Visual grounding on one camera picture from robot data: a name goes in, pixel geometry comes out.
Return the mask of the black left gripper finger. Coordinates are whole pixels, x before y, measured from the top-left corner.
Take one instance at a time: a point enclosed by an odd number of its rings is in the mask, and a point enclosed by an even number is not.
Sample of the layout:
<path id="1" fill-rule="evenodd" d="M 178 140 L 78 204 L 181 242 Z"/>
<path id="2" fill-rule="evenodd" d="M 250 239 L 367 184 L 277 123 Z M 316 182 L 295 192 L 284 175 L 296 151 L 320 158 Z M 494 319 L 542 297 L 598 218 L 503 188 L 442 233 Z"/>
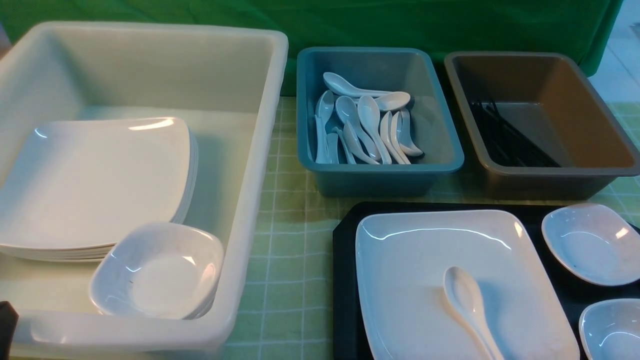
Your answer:
<path id="1" fill-rule="evenodd" d="M 0 302 L 0 359 L 8 360 L 19 314 L 9 301 Z"/>

